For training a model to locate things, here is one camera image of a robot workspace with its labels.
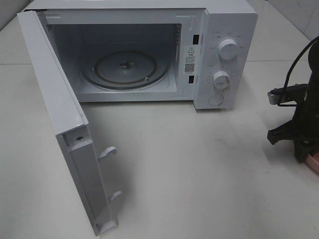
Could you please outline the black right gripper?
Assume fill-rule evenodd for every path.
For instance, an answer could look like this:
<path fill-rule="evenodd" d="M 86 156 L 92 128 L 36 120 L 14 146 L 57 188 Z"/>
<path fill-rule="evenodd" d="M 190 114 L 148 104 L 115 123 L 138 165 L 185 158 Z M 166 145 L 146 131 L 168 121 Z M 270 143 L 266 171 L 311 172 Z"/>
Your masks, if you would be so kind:
<path fill-rule="evenodd" d="M 319 83 L 309 82 L 304 101 L 296 109 L 294 122 L 269 130 L 268 141 L 274 145 L 281 140 L 294 140 L 294 155 L 299 163 L 317 151 L 319 138 Z"/>

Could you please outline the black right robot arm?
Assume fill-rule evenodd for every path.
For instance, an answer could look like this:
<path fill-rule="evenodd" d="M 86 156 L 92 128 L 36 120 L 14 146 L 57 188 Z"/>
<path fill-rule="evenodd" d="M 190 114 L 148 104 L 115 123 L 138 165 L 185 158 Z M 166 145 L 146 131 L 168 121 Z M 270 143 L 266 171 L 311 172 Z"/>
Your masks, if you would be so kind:
<path fill-rule="evenodd" d="M 291 73 L 304 55 L 308 53 L 311 76 L 307 84 L 289 86 Z M 269 102 L 279 107 L 294 107 L 292 119 L 268 131 L 267 139 L 274 145 L 281 140 L 294 143 L 295 158 L 306 162 L 307 157 L 319 151 L 319 38 L 316 37 L 301 51 L 288 70 L 284 86 L 268 92 Z"/>

